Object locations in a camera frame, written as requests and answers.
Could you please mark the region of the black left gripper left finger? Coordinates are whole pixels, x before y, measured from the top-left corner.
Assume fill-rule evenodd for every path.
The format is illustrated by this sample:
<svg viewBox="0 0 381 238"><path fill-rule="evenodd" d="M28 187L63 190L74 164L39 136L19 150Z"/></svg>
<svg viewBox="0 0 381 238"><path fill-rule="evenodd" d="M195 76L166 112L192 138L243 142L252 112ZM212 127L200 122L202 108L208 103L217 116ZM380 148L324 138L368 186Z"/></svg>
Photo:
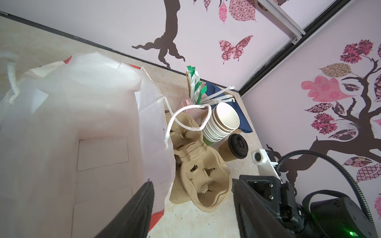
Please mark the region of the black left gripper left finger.
<svg viewBox="0 0 381 238"><path fill-rule="evenodd" d="M146 238L154 203L154 186L145 182L97 238Z"/></svg>

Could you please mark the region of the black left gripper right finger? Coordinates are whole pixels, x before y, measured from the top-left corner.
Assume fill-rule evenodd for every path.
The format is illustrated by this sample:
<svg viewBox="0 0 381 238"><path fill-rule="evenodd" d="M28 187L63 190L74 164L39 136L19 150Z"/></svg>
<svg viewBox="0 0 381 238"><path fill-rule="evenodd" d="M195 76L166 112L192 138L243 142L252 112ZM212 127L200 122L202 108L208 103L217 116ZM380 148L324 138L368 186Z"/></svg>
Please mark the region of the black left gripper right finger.
<svg viewBox="0 0 381 238"><path fill-rule="evenodd" d="M281 223L281 181L271 176L233 179L233 198L241 238L294 238Z"/></svg>

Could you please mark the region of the white paper cup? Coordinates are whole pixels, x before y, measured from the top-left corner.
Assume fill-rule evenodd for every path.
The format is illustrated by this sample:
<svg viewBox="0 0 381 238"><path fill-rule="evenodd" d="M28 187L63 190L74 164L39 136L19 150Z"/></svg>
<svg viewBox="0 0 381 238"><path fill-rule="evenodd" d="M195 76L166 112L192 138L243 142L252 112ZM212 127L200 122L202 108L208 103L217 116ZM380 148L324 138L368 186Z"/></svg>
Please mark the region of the white paper cup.
<svg viewBox="0 0 381 238"><path fill-rule="evenodd" d="M218 152L225 162L245 159L249 152L249 146L243 136L234 133L219 146Z"/></svg>

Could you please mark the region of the single pulp cup carrier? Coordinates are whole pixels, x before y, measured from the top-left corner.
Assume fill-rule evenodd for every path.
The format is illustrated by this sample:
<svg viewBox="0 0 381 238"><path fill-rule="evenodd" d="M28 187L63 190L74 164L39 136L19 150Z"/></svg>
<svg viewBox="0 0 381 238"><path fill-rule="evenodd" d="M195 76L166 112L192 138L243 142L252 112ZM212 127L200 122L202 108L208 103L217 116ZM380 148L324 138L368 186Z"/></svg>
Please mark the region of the single pulp cup carrier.
<svg viewBox="0 0 381 238"><path fill-rule="evenodd" d="M203 212L215 211L232 189L232 176L220 154L195 143L175 150L176 173L169 200L188 201Z"/></svg>

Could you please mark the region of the red and white paper bag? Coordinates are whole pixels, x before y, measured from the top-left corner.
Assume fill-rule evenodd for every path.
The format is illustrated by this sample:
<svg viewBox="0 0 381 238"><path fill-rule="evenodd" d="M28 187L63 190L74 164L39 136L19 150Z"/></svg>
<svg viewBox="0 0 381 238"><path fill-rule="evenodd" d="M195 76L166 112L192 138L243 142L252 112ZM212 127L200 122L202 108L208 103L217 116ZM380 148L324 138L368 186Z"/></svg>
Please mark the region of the red and white paper bag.
<svg viewBox="0 0 381 238"><path fill-rule="evenodd" d="M172 124L203 125L181 123L142 67L92 53L17 78L2 59L1 237L97 238L147 181L150 230L175 177Z"/></svg>

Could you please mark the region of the black plastic cup lid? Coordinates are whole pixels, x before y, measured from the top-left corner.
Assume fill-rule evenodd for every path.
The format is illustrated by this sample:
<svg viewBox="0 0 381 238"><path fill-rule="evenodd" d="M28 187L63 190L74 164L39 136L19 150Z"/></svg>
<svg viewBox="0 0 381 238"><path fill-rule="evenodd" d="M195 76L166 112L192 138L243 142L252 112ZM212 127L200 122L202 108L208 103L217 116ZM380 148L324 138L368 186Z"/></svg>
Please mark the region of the black plastic cup lid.
<svg viewBox="0 0 381 238"><path fill-rule="evenodd" d="M237 159L245 159L249 152L246 140L240 134L231 134L228 138L228 146L231 153Z"/></svg>

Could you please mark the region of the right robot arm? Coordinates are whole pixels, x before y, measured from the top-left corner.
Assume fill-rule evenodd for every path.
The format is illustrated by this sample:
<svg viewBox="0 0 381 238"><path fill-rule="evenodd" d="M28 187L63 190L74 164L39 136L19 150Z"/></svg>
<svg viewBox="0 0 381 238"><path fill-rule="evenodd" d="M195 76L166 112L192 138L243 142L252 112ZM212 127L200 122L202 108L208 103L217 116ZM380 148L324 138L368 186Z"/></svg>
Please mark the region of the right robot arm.
<svg viewBox="0 0 381 238"><path fill-rule="evenodd" d="M319 238L377 238L373 216L362 190L333 158L311 150L296 150L281 157L275 171L279 173L281 166L297 155L312 155L329 162L348 181L358 200L355 203L346 194L327 189L308 194L302 207L307 215L307 226L314 229L314 234Z"/></svg>

